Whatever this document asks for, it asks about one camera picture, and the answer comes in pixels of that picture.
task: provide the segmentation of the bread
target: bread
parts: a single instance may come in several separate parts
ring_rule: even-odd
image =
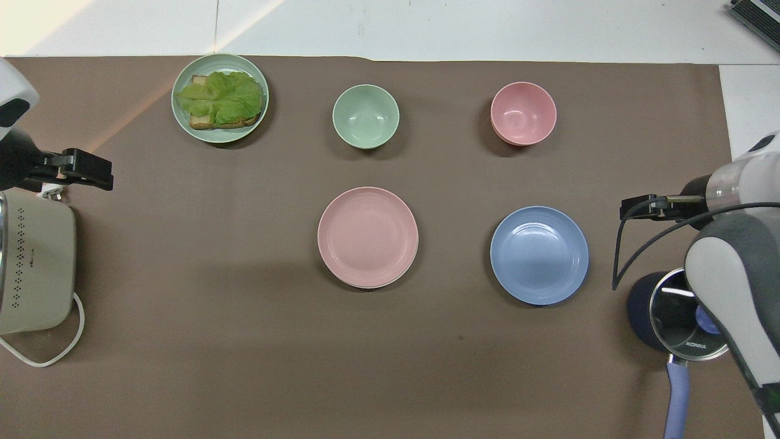
[[[193,75],[193,84],[206,85],[206,78],[203,75]],[[249,127],[257,122],[257,118],[260,117],[260,113],[254,115],[249,119],[238,119],[232,123],[217,124],[211,122],[210,116],[193,116],[190,114],[190,126],[195,130],[213,130],[214,128],[229,129],[229,128],[241,128]]]

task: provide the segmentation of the lettuce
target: lettuce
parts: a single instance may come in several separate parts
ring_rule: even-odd
[[[234,123],[260,112],[262,92],[244,72],[213,72],[206,85],[188,84],[174,94],[176,101],[193,116],[209,116],[212,123]]]

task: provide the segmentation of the pot handle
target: pot handle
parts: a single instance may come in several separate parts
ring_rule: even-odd
[[[669,375],[671,394],[669,395],[669,411],[666,415],[664,439],[683,439],[690,391],[688,362],[670,355],[669,361],[666,363],[666,372]]]

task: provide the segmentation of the plate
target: plate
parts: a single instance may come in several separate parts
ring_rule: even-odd
[[[417,222],[401,198],[379,187],[356,187],[322,213],[317,246],[342,282],[380,288],[412,266],[419,243]]]
[[[213,72],[244,72],[260,85],[260,90],[263,92],[263,105],[260,108],[260,117],[257,118],[257,122],[254,125],[242,128],[231,128],[229,130],[222,130],[219,128],[214,130],[195,130],[190,126],[190,114],[182,109],[176,101],[174,94],[180,92],[187,84],[192,82],[193,75],[208,76]],[[260,122],[263,120],[265,113],[268,110],[269,97],[268,82],[266,82],[263,73],[260,72],[257,66],[248,59],[238,55],[217,53],[214,55],[202,56],[195,61],[192,61],[181,73],[179,73],[179,77],[176,78],[176,82],[173,84],[173,90],[171,90],[171,109],[173,110],[173,116],[176,118],[176,122],[178,122],[181,128],[187,133],[190,133],[192,137],[209,143],[228,143],[237,141],[241,137],[248,135],[257,128],[257,125],[260,125]]]
[[[490,261],[498,282],[531,305],[567,299],[588,267],[585,235],[565,213],[545,206],[517,210],[493,233]]]

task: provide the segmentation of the pink bowl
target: pink bowl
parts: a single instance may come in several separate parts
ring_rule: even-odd
[[[505,85],[495,94],[490,106],[493,130],[511,145],[543,141],[557,119],[558,111],[550,94],[530,82]]]

